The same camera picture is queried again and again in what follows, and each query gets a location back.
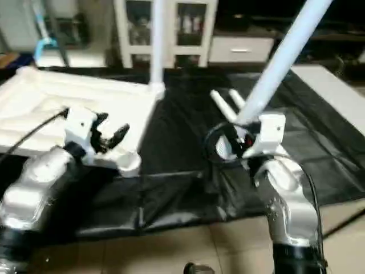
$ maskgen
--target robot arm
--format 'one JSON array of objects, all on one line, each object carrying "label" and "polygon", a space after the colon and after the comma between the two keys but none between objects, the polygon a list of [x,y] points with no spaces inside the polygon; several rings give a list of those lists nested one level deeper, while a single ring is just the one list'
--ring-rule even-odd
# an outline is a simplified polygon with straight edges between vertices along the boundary
[{"label": "robot arm", "polygon": [[128,125],[109,140],[100,137],[96,128],[106,117],[85,108],[70,109],[65,146],[27,160],[19,179],[6,190],[0,203],[0,274],[26,272],[57,199],[79,179],[83,162],[92,163],[97,152],[105,153],[123,140]]},{"label": "robot arm", "polygon": [[316,247],[318,214],[303,194],[304,171],[281,147],[284,128],[283,114],[263,113],[253,124],[234,125],[227,129],[228,134],[224,131],[216,152],[228,161],[236,155],[250,172],[266,208],[275,273],[325,273]]},{"label": "robot arm", "polygon": [[266,208],[274,273],[323,273],[317,243],[318,217],[302,185],[280,161],[268,159],[254,177]]}]

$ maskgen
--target white tube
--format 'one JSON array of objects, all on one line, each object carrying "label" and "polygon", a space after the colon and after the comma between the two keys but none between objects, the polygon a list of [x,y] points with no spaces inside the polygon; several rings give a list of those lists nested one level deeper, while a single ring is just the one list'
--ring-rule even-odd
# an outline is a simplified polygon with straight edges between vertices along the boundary
[{"label": "white tube", "polygon": [[321,21],[332,0],[307,0],[246,100],[236,122],[247,124],[266,107]]},{"label": "white tube", "polygon": [[228,91],[230,97],[232,98],[233,102],[236,104],[239,110],[241,110],[245,106],[245,100],[240,96],[237,90],[230,89]]},{"label": "white tube", "polygon": [[226,117],[228,121],[233,123],[236,120],[236,113],[232,110],[232,108],[227,104],[226,101],[222,98],[218,91],[212,90],[210,92],[210,97],[215,101],[218,108],[221,110],[223,115]]},{"label": "white tube", "polygon": [[152,56],[151,56],[151,78],[152,88],[162,86],[163,82],[163,62],[164,62],[164,18],[165,1],[152,1]]}]

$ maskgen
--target white pole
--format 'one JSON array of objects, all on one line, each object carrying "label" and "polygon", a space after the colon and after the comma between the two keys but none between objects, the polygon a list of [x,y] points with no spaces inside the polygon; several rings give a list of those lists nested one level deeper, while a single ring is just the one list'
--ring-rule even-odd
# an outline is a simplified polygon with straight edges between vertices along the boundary
[{"label": "white pole", "polygon": [[153,0],[152,7],[152,56],[149,86],[152,91],[161,93],[165,91],[163,81],[164,72],[164,18],[165,1]]},{"label": "white pole", "polygon": [[236,123],[247,124],[266,107],[333,0],[307,0],[247,98]]}]

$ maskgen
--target black tablecloth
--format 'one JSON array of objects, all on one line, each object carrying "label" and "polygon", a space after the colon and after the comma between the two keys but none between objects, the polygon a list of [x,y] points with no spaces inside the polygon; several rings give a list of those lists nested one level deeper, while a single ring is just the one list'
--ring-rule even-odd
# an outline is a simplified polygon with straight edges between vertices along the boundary
[{"label": "black tablecloth", "polygon": [[[148,82],[148,73],[141,71],[54,70]],[[166,71],[165,98],[155,109],[140,151],[141,175],[123,179],[115,171],[91,170],[70,191],[47,231],[47,243],[140,235],[263,214],[242,168],[212,168],[202,154],[205,134],[224,120],[209,96],[211,89],[228,100],[229,88],[247,96],[258,77],[238,69]],[[316,92],[289,73],[268,109],[286,114],[283,147],[312,175],[321,205],[365,196],[364,136]],[[15,156],[0,167],[3,189],[19,175],[23,160]],[[304,189],[309,194],[307,185]]]}]

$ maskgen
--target wire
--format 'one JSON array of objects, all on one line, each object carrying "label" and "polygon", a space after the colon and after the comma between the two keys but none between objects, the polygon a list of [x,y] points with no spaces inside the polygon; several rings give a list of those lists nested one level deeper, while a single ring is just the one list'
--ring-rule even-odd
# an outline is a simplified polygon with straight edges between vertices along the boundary
[{"label": "wire", "polygon": [[297,161],[295,161],[292,157],[286,155],[286,154],[280,154],[280,153],[262,153],[262,154],[255,154],[255,155],[250,155],[250,156],[244,156],[241,158],[235,158],[232,160],[220,160],[220,161],[216,161],[214,159],[212,159],[211,157],[209,157],[209,153],[208,153],[208,144],[209,144],[209,139],[212,138],[212,136],[221,131],[225,126],[236,126],[239,128],[242,128],[244,130],[247,131],[247,133],[249,134],[250,137],[253,137],[253,134],[250,133],[248,131],[248,128],[245,126],[242,126],[240,124],[235,124],[235,123],[230,123],[230,122],[222,122],[216,126],[214,126],[211,130],[209,130],[209,132],[205,135],[204,141],[203,141],[203,149],[204,149],[204,155],[205,157],[213,164],[234,164],[234,163],[242,163],[243,160],[248,160],[248,159],[252,159],[252,158],[261,158],[261,157],[267,157],[267,156],[272,156],[272,157],[282,157],[288,160],[293,161],[294,163],[296,163],[297,165],[300,166],[300,168],[302,169],[304,175],[307,177],[308,182],[309,182],[309,186],[311,189],[311,193],[312,193],[312,198],[313,198],[313,203],[314,203],[314,208],[317,212],[317,220],[318,220],[318,226],[317,226],[317,249],[318,249],[318,253],[321,257],[321,265],[320,267],[323,269],[326,269],[327,267],[327,262],[325,260],[325,254],[324,254],[324,250],[323,250],[323,231],[322,231],[322,218],[321,218],[321,212],[319,210],[319,204],[318,204],[318,197],[317,197],[317,189],[315,187],[315,184],[313,182],[312,177],[310,176],[310,174],[308,172],[306,172],[306,170],[304,169],[304,166],[300,163],[298,163]]},{"label": "wire", "polygon": [[36,126],[33,130],[28,132],[24,137],[22,137],[19,141],[17,141],[12,147],[10,147],[1,157],[0,157],[0,165],[5,161],[7,157],[9,157],[15,150],[17,150],[27,139],[29,139],[32,135],[34,135],[37,131],[39,131],[42,127],[49,124],[56,118],[63,116],[66,117],[68,113],[68,109],[64,109],[60,111],[59,113],[53,115],[52,117],[45,120],[40,125]]}]

